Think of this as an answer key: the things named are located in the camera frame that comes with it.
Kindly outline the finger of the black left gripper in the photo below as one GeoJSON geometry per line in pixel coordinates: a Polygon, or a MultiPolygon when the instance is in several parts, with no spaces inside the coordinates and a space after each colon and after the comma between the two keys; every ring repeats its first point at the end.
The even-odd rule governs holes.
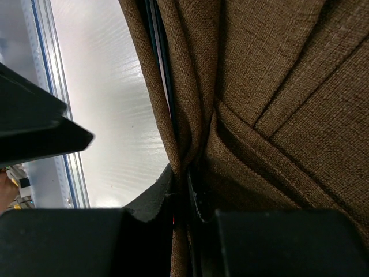
{"type": "Polygon", "coordinates": [[[67,105],[1,65],[1,167],[85,150],[94,135],[64,117],[67,105]]]}

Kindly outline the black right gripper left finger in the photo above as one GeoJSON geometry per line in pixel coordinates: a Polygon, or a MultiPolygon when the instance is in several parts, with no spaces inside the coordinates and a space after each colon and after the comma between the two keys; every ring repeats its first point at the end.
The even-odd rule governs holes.
{"type": "Polygon", "coordinates": [[[2,276],[169,276],[172,169],[122,208],[1,216],[2,276]]]}

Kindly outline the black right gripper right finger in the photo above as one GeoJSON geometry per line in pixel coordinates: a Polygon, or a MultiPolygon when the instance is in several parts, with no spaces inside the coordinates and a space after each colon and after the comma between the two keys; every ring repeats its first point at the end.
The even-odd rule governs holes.
{"type": "Polygon", "coordinates": [[[212,208],[212,192],[187,171],[193,276],[367,276],[355,226],[332,210],[212,208]]]}

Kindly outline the brown cloth napkin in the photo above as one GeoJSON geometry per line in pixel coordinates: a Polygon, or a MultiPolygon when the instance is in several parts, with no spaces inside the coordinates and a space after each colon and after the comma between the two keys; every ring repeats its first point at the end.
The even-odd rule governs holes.
{"type": "Polygon", "coordinates": [[[121,1],[179,199],[173,276],[189,274],[185,171],[244,211],[330,208],[368,243],[368,2],[158,1],[172,126],[143,1],[121,1]]]}

